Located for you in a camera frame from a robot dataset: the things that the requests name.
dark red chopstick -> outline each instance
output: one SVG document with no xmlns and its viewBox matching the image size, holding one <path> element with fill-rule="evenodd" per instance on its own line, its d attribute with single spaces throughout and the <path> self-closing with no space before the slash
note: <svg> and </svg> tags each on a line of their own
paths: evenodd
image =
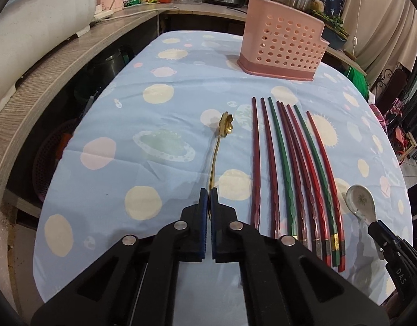
<svg viewBox="0 0 417 326">
<path fill-rule="evenodd" d="M 269 159 L 269 174 L 271 188 L 271 211 L 272 211 L 272 238 L 279 239 L 281 237 L 280 217 L 279 217 L 279 194 L 278 194 L 278 177 L 276 174 L 275 153 L 273 149 L 272 133 L 270 131 L 269 117 L 267 114 L 266 103 L 261 98 L 261 107 L 263 108 L 264 127 L 266 130 L 266 143 Z"/>
<path fill-rule="evenodd" d="M 329 186 L 331 187 L 331 195 L 332 195 L 332 202 L 335 207 L 335 222 L 337 224 L 338 230 L 338 239 L 340 243 L 340 265 L 338 266 L 338 272 L 343 272 L 346 269 L 346 244 L 344 242 L 344 229 L 343 229 L 343 218 L 341 216 L 340 210 L 340 202 L 338 201 L 337 197 L 337 187 L 335 185 L 334 173 L 331 169 L 331 164 L 329 163 L 329 159 L 327 157 L 326 149 L 324 148 L 324 144 L 321 140 L 320 134 L 317 130 L 316 124 L 310 114 L 307 112 L 308 119 L 310 120 L 311 127 L 313 128 L 314 135 L 316 136 L 318 146 L 320 148 L 320 153 L 323 158 L 324 166 L 326 169 L 326 175 L 329 180 Z"/>
<path fill-rule="evenodd" d="M 303 207 L 303 195 L 302 195 L 302 183 L 300 182 L 299 168 L 297 166 L 296 153 L 293 147 L 293 140 L 291 138 L 290 129 L 287 124 L 287 112 L 283 103 L 276 102 L 278 105 L 278 111 L 281 115 L 282 126 L 284 127 L 285 137 L 287 141 L 288 153 L 290 155 L 290 162 L 293 168 L 293 182 L 296 193 L 296 209 L 297 209 L 297 221 L 299 224 L 299 240 L 302 241 L 303 245 L 308 247 L 308 234 L 307 224 L 305 223 L 305 208 Z"/>
<path fill-rule="evenodd" d="M 320 185 L 319 185 L 319 181 L 317 178 L 316 169 L 311 159 L 311 154 L 310 154 L 310 151 L 308 150 L 307 142 L 305 141 L 300 125 L 297 122 L 296 115 L 294 114 L 290 105 L 287 105 L 287 109 L 288 109 L 288 112 L 290 113 L 290 118 L 293 121 L 294 128 L 296 129 L 296 133 L 299 137 L 299 141 L 302 146 L 302 152 L 303 152 L 303 155 L 305 156 L 305 160 L 308 166 L 308 172 L 310 173 L 311 182 L 313 184 L 314 195 L 316 198 L 317 209 L 318 209 L 316 215 L 319 218 L 321 237 L 323 238 L 323 241 L 322 241 L 322 256 L 324 258 L 323 261 L 325 261 L 326 264 L 329 267 L 331 267 L 332 266 L 331 265 L 331 240 L 330 240 L 331 234 L 329 233 L 329 226 L 328 226 L 328 222 L 325 216 L 325 211 L 324 211 L 324 206 L 323 206 L 323 197 L 321 196 Z"/>
<path fill-rule="evenodd" d="M 302 179 L 303 179 L 303 182 L 305 183 L 304 187 L 305 187 L 305 193 L 306 193 L 307 204 L 308 204 L 308 217 L 310 217 L 310 222 L 311 222 L 311 227 L 312 227 L 310 231 L 312 251 L 316 253 L 319 259 L 323 260 L 320 230 L 318 228 L 318 213 L 315 207 L 314 196 L 311 191 L 310 176 L 307 170 L 307 166 L 305 164 L 305 160 L 303 159 L 302 152 L 300 150 L 299 140 L 297 139 L 297 135 L 294 132 L 293 124 L 291 123 L 291 120 L 288 117 L 287 112 L 285 111 L 285 107 L 282 107 L 282 109 L 287 116 L 288 129 L 290 131 L 291 139 L 293 140 L 293 145 L 296 151 L 296 158 L 299 161 Z"/>
<path fill-rule="evenodd" d="M 255 229 L 260 229 L 260 205 L 261 205 L 261 168 L 260 168 L 260 137 L 258 135 L 257 100 L 252 98 L 252 206 L 251 219 Z"/>
</svg>

green cloth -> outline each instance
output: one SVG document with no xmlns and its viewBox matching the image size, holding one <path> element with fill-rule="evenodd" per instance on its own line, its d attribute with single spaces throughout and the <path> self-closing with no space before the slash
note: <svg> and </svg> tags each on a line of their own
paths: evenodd
<svg viewBox="0 0 417 326">
<path fill-rule="evenodd" d="M 355 85 L 363 98 L 368 102 L 368 84 L 364 75 L 352 66 L 349 67 L 344 75 Z"/>
</svg>

pink basket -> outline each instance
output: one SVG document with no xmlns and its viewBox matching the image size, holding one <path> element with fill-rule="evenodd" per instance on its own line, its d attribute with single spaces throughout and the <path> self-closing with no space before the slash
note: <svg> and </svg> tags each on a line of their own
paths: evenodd
<svg viewBox="0 0 417 326">
<path fill-rule="evenodd" d="M 238 65 L 258 76 L 312 81 L 329 43 L 324 23 L 270 0 L 249 0 Z"/>
</svg>

pink plastic basket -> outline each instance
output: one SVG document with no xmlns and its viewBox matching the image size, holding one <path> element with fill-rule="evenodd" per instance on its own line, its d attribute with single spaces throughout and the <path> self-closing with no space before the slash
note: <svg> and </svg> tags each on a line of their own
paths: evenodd
<svg viewBox="0 0 417 326">
<path fill-rule="evenodd" d="M 237 63 L 258 76 L 312 81 L 329 43 L 324 23 L 270 0 L 249 0 Z"/>
</svg>

polka dot tablecloth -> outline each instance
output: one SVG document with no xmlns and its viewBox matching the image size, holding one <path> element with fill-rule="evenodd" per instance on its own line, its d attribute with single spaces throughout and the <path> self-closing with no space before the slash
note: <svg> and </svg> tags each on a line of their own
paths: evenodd
<svg viewBox="0 0 417 326">
<path fill-rule="evenodd" d="M 347 250 L 342 276 L 377 303 L 394 290 L 367 227 L 343 200 L 350 185 L 368 187 L 378 219 L 412 242 L 405 183 L 381 125 L 350 81 L 323 63 L 313 82 L 242 72 L 236 63 L 241 42 L 215 32 L 162 34 L 103 91 L 64 151 L 40 216 L 34 276 L 44 301 L 122 236 L 156 234 L 197 202 L 208 184 L 215 130 L 225 111 L 234 114 L 234 130 L 218 154 L 219 200 L 250 222 L 253 96 L 311 112 L 339 191 Z M 268 235 L 268 161 L 260 107 L 258 112 L 260 232 Z M 276 161 L 280 171 L 281 158 Z M 278 180 L 285 234 L 282 175 Z M 214 264 L 207 242 L 202 264 L 180 264 L 174 324 L 245 325 L 238 264 Z"/>
</svg>

